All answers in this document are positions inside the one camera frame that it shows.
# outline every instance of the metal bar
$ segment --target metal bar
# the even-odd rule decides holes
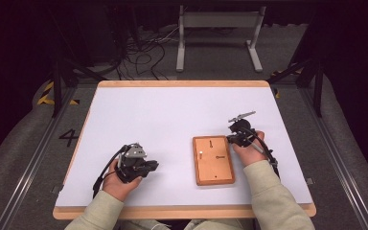
[[[329,150],[328,154],[330,156],[333,167],[336,171],[337,176],[339,177],[343,189],[345,190],[346,196],[349,198],[351,205],[354,208],[357,219],[359,220],[362,229],[368,229],[368,209],[360,195],[357,183],[355,182],[355,179],[352,177],[352,175],[349,173],[323,120],[316,116],[316,111],[311,104],[312,98],[309,89],[301,88],[300,93],[307,105],[307,108],[310,110],[312,118],[314,119],[316,125],[320,130],[322,138]]]
[[[29,162],[28,167],[23,172],[23,175],[21,176],[16,188],[14,189],[10,201],[8,202],[4,212],[0,217],[0,230],[9,229],[14,216],[16,215],[20,205],[22,204],[24,197],[26,196],[26,193],[32,185],[35,174],[37,173],[41,161],[44,158],[51,137],[53,136],[53,133],[55,132],[58,122],[61,120],[61,117],[64,114],[67,105],[71,101],[75,90],[75,88],[67,88],[62,102],[64,106],[61,107],[58,115],[55,118],[52,118],[49,125],[47,126],[42,139],[40,140],[36,150],[34,151],[34,155]]]

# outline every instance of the dark background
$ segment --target dark background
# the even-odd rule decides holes
[[[178,9],[146,7],[135,11],[138,25],[157,30],[176,23]],[[112,30],[106,26],[91,27],[102,34],[102,47],[95,45],[95,38],[86,37],[89,26],[85,24],[83,30],[78,26],[79,23],[89,23],[82,15],[96,15],[98,22],[106,22],[108,18],[103,12],[102,7],[92,8],[92,11],[89,8],[79,11],[52,8],[59,26],[72,29],[67,30],[70,33],[63,34],[65,38],[61,41],[67,57],[84,65],[92,65],[101,61],[112,62],[123,55],[128,23],[110,25]],[[128,22],[128,16],[124,13],[126,11],[119,9],[118,14]],[[327,13],[329,17],[322,17],[323,21],[318,22],[316,28],[304,37],[297,60],[312,53],[315,41],[324,38],[324,30],[334,34],[334,46],[323,58],[324,71],[333,84],[352,133],[368,162],[368,2],[356,1],[354,8],[345,11],[333,9],[325,11],[324,15]],[[267,8],[264,25],[310,23],[311,15],[312,8]],[[35,22],[24,2],[0,1],[0,145],[16,123],[32,109],[35,91],[51,77],[49,54],[52,53],[44,43],[43,38],[47,37],[42,37]],[[341,22],[347,23],[342,23],[345,25],[342,28],[333,27]],[[104,42],[111,41],[115,35],[117,44]]]

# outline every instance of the beige sleeve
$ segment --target beige sleeve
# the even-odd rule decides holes
[[[310,217],[267,161],[251,164],[243,171],[250,185],[252,208],[262,229],[314,229]]]
[[[83,214],[65,229],[113,229],[124,203],[104,191],[99,191]]]

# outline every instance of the person's left hand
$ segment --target person's left hand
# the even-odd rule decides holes
[[[132,180],[130,183],[125,184],[115,173],[115,168],[117,164],[117,159],[112,161],[112,163],[110,164],[108,171],[110,175],[108,175],[103,181],[103,191],[124,202],[130,192],[139,186],[140,181],[142,181],[142,176],[139,176]]]

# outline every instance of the orange wooden board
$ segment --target orange wooden board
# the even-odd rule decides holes
[[[197,185],[233,184],[235,174],[225,136],[193,138]]]

